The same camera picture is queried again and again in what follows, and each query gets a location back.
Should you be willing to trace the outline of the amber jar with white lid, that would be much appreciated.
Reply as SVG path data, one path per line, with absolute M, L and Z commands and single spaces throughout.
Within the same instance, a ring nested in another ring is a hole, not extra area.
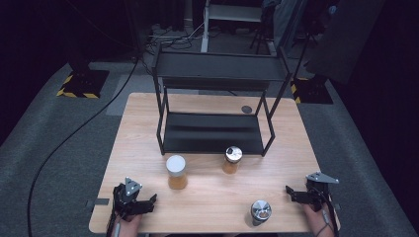
M 186 160 L 180 155 L 172 155 L 166 161 L 169 175 L 168 185 L 173 190 L 181 190 L 188 184 L 186 175 Z

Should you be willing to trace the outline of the amber jar with silver lid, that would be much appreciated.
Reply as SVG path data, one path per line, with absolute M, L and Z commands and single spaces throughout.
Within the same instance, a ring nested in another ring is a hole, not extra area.
M 235 174 L 242 159 L 242 150 L 237 146 L 230 146 L 224 154 L 222 170 L 225 174 Z

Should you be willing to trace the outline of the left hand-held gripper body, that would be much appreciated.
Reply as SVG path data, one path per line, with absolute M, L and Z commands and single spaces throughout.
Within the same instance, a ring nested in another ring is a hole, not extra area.
M 142 184 L 125 177 L 125 182 L 114 188 L 114 210 L 120 217 L 144 214 L 147 211 L 147 202 L 137 201 L 136 198 Z

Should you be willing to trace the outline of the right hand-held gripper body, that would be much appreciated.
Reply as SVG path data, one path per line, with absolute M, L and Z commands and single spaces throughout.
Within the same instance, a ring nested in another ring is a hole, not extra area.
M 312 205 L 315 211 L 319 211 L 322 205 L 329 200 L 329 184 L 337 185 L 339 180 L 320 171 L 306 176 L 306 188 L 313 198 Z

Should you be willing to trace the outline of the steel jar with domed lid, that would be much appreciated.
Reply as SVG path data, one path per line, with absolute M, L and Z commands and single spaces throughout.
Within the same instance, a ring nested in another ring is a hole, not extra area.
M 272 215 L 270 204 L 262 199 L 255 200 L 249 209 L 248 223 L 251 226 L 259 226 L 265 223 Z

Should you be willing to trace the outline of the person's right hand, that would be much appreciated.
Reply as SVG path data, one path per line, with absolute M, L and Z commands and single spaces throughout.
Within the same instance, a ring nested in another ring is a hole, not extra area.
M 309 204 L 303 204 L 302 209 L 314 237 L 335 237 L 334 228 L 332 224 L 328 222 L 330 219 L 330 212 L 326 204 L 324 204 L 319 211 L 314 211 Z

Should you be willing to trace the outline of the white metal table frame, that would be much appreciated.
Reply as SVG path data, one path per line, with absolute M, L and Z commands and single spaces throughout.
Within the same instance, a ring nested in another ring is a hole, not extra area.
M 210 20 L 259 23 L 261 15 L 261 8 L 212 4 L 206 0 L 201 52 L 207 52 L 209 48 Z

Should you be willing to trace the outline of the person's left hand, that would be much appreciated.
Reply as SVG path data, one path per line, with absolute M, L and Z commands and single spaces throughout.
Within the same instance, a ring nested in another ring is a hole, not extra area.
M 137 237 L 142 215 L 131 215 L 126 219 L 116 218 L 116 224 L 111 234 L 112 237 Z

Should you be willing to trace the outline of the dark grey panel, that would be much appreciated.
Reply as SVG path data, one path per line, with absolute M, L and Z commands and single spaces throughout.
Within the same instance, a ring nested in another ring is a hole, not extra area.
M 311 83 L 347 84 L 385 0 L 340 0 L 330 25 L 310 58 Z

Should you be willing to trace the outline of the stand base with yellow-black tape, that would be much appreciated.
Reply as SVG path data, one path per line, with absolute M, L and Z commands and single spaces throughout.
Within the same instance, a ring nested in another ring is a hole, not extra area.
M 109 74 L 107 70 L 90 70 L 87 73 L 72 71 L 58 90 L 57 96 L 99 99 Z
M 326 105 L 333 103 L 323 83 L 316 83 L 307 78 L 294 78 L 291 81 L 291 89 L 297 103 Z

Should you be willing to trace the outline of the black metal two-tier shelf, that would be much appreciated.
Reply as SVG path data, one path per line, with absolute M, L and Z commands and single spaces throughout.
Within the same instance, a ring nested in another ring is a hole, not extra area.
M 237 146 L 246 154 L 265 155 L 276 135 L 272 118 L 292 74 L 282 49 L 278 54 L 168 51 L 158 48 L 152 77 L 159 122 L 156 136 L 166 153 L 222 154 Z M 248 114 L 174 112 L 169 89 L 259 92 Z

